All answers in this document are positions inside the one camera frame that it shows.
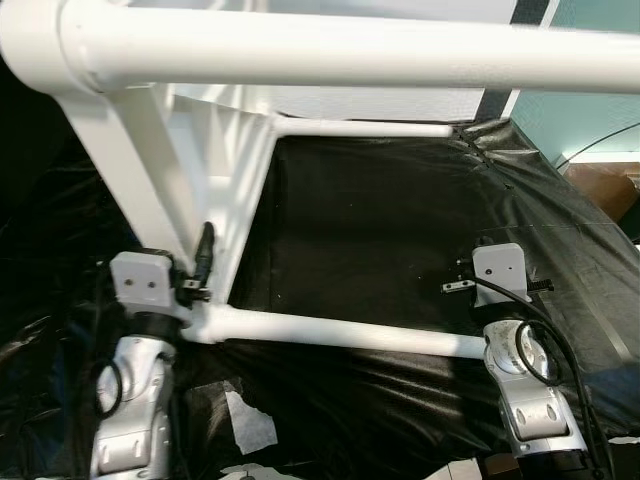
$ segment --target wire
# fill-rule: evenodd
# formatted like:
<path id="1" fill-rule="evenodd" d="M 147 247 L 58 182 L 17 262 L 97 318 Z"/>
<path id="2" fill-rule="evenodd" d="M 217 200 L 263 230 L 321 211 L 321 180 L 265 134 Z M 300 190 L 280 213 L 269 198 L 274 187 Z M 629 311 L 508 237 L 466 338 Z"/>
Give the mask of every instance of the wire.
<path id="1" fill-rule="evenodd" d="M 560 370 L 560 363 L 554 359 L 556 367 L 558 369 L 558 373 L 556 374 L 556 378 L 548 378 L 545 377 L 544 375 L 542 375 L 540 372 L 538 372 L 535 367 L 529 363 L 529 360 L 527 359 L 527 355 L 524 352 L 524 345 L 523 345 L 523 334 L 524 334 L 524 329 L 527 327 L 530 327 L 533 324 L 537 324 L 538 326 L 542 327 L 543 329 L 547 329 L 546 332 L 549 333 L 551 336 L 553 336 L 555 334 L 555 332 L 553 332 L 551 329 L 549 329 L 549 327 L 547 326 L 546 323 L 543 322 L 537 322 L 535 320 L 528 320 L 525 322 L 520 323 L 520 325 L 518 325 L 518 328 L 516 329 L 516 350 L 518 350 L 518 355 L 520 356 L 520 360 L 522 360 L 522 363 L 524 363 L 524 366 L 527 367 L 527 370 L 529 370 L 529 373 L 531 373 L 531 375 L 533 375 L 533 377 L 538 380 L 539 382 L 544 383 L 545 385 L 549 386 L 549 387 L 557 387 L 558 385 L 560 385 L 564 378 L 562 377 L 562 370 Z"/>
<path id="2" fill-rule="evenodd" d="M 108 359 L 103 359 L 100 362 L 96 362 L 96 365 L 94 366 L 94 368 L 97 369 L 97 367 L 104 365 L 104 368 L 107 367 L 111 367 L 111 370 L 113 371 L 113 375 L 116 379 L 116 401 L 113 403 L 113 406 L 109 409 L 109 410 L 102 410 L 102 404 L 100 403 L 100 399 L 98 398 L 98 394 L 96 392 L 96 397 L 95 397 L 95 410 L 96 410 L 96 416 L 100 419 L 100 420 L 105 420 L 109 417 L 111 417 L 114 413 L 116 413 L 116 411 L 118 410 L 118 408 L 120 407 L 120 404 L 122 403 L 122 395 L 123 395 L 123 386 L 122 386 L 122 373 L 120 372 L 120 367 L 118 367 L 118 365 L 116 364 L 116 362 L 114 362 L 112 359 L 108 358 Z"/>
<path id="3" fill-rule="evenodd" d="M 169 410 L 169 421 L 171 422 L 171 431 L 173 432 L 173 439 L 176 446 L 175 451 L 178 455 L 178 460 L 180 461 L 180 465 L 184 471 L 183 473 L 186 479 L 191 480 L 189 465 L 187 464 L 187 459 L 185 458 L 184 451 L 182 450 L 182 434 L 180 433 L 178 400 L 175 395 L 173 395 L 169 400 Z"/>
<path id="4" fill-rule="evenodd" d="M 600 468 L 600 457 L 598 455 L 598 451 L 596 449 L 596 444 L 593 438 L 593 429 L 595 428 L 596 432 L 598 433 L 598 436 L 601 439 L 604 439 L 605 441 L 602 442 L 602 448 L 605 451 L 606 457 L 607 457 L 607 463 L 608 463 L 608 468 L 609 471 L 611 472 L 611 476 L 612 478 L 615 478 L 614 476 L 614 465 L 613 465 L 613 456 L 611 454 L 611 449 L 609 447 L 609 443 L 606 441 L 606 436 L 604 435 L 604 431 L 602 430 L 602 426 L 600 424 L 600 422 L 598 421 L 597 417 L 596 417 L 596 413 L 595 410 L 593 409 L 593 406 L 591 405 L 591 400 L 590 400 L 590 395 L 587 392 L 587 389 L 584 385 L 584 381 L 582 379 L 582 375 L 580 374 L 580 367 L 578 365 L 578 359 L 573 351 L 573 349 L 571 348 L 571 345 L 569 344 L 569 342 L 567 341 L 566 337 L 564 336 L 564 334 L 553 324 L 553 321 L 551 320 L 551 317 L 549 317 L 549 315 L 547 315 L 545 312 L 543 312 L 542 310 L 540 310 L 538 307 L 536 307 L 535 305 L 527 302 L 525 299 L 523 299 L 522 297 L 519 297 L 518 295 L 516 295 L 515 293 L 511 292 L 510 290 L 507 290 L 506 288 L 503 288 L 499 285 L 496 285 L 495 283 L 489 282 L 483 278 L 473 278 L 473 280 L 476 282 L 476 284 L 478 285 L 482 285 L 484 287 L 487 287 L 497 293 L 500 293 L 502 295 L 504 295 L 505 297 L 509 298 L 510 300 L 513 300 L 514 302 L 522 305 L 526 310 L 528 310 L 531 313 L 534 313 L 538 318 L 540 318 L 543 321 L 539 321 L 539 320 L 527 320 L 526 323 L 529 323 L 530 325 L 544 325 L 544 327 L 542 327 L 546 333 L 549 333 L 551 335 L 551 337 L 553 338 L 554 342 L 558 345 L 558 347 L 560 348 L 560 351 L 562 352 L 562 354 L 564 355 L 565 359 L 567 360 L 567 363 L 569 364 L 569 368 L 571 370 L 571 373 L 573 374 L 573 378 L 574 378 L 574 382 L 576 384 L 576 390 L 578 393 L 578 401 L 580 403 L 580 411 L 582 413 L 582 421 L 584 423 L 584 430 L 585 430 L 585 437 L 586 437 L 586 443 L 587 443 L 587 449 L 589 450 L 589 453 L 591 454 L 591 458 L 593 460 L 593 466 L 595 469 L 599 469 Z M 522 330 L 520 330 L 520 335 L 516 335 L 516 337 L 521 336 L 522 334 Z M 551 385 L 550 379 L 547 379 L 545 377 L 543 377 L 542 375 L 540 375 L 540 373 L 538 371 L 536 371 L 533 368 L 533 365 L 531 365 L 531 363 L 526 359 L 526 356 L 523 355 L 524 351 L 522 351 L 522 349 L 518 350 L 518 354 L 521 356 L 521 359 L 523 360 L 523 363 L 525 364 L 525 366 L 527 367 L 527 370 L 529 370 L 529 372 L 537 379 L 539 379 L 540 381 L 542 381 L 545 385 Z"/>
<path id="5" fill-rule="evenodd" d="M 607 140 L 607 139 L 609 139 L 609 138 L 613 137 L 614 135 L 618 135 L 619 133 L 626 132 L 627 130 L 631 130 L 632 128 L 637 127 L 638 125 L 640 125 L 640 122 L 633 123 L 633 124 L 631 124 L 631 125 L 629 125 L 629 126 L 627 126 L 627 127 L 621 128 L 620 130 L 616 130 L 616 131 L 615 131 L 615 132 L 613 132 L 613 133 L 610 133 L 610 134 L 608 134 L 608 135 L 605 135 L 605 136 L 604 136 L 604 137 L 602 137 L 602 138 L 599 138 L 599 139 L 598 139 L 598 140 L 596 140 L 595 142 L 590 143 L 589 145 L 587 145 L 587 146 L 586 146 L 586 147 L 584 147 L 583 149 L 578 150 L 576 153 L 574 153 L 573 155 L 571 155 L 571 156 L 570 156 L 569 158 L 567 158 L 564 162 L 562 162 L 560 165 L 558 165 L 558 166 L 556 167 L 556 170 L 560 170 L 562 167 L 564 167 L 567 163 L 569 163 L 571 160 L 573 160 L 574 158 L 576 158 L 578 155 L 580 155 L 581 153 L 586 152 L 587 150 L 589 150 L 591 147 L 593 147 L 593 146 L 597 145 L 598 143 L 600 143 L 600 142 L 604 142 L 605 140 Z"/>

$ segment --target black plastic sheet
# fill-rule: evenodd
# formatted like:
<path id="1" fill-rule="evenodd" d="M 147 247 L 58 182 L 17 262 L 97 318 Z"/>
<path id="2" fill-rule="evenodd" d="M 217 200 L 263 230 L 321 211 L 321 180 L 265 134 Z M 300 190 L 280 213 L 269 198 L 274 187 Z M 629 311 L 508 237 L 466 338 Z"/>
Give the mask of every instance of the black plastic sheet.
<path id="1" fill-rule="evenodd" d="M 454 139 L 279 141 L 230 303 L 238 308 L 479 335 L 469 296 L 442 296 L 479 237 L 519 243 L 540 300 L 577 351 L 610 436 L 640 433 L 640 259 L 602 212 L 508 122 Z M 86 475 L 89 372 L 122 327 L 100 261 L 136 241 L 70 142 L 0 247 L 0 474 Z M 267 342 L 179 346 L 184 462 L 308 479 L 418 479 L 507 451 L 482 362 Z M 268 413 L 278 444 L 243 456 L 223 381 Z M 575 405 L 570 386 L 567 395 Z"/>

